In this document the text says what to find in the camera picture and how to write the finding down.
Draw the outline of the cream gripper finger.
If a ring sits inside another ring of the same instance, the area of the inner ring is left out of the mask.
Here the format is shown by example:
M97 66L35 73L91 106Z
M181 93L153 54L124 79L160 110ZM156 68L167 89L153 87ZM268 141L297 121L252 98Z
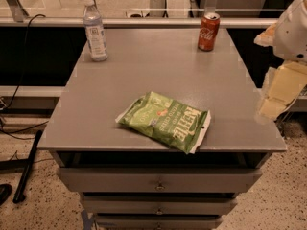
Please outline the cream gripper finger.
M254 38L254 43L262 47L273 45L276 24L270 25L264 32Z
M258 123L275 121L293 105L306 85L306 63L285 60L277 69L270 67L261 88L255 120Z

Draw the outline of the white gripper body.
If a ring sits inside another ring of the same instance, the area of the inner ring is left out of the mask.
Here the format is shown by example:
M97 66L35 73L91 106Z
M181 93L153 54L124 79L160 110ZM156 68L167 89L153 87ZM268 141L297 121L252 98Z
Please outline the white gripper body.
M273 52L285 60L307 61L306 0L294 0L279 17L273 37Z

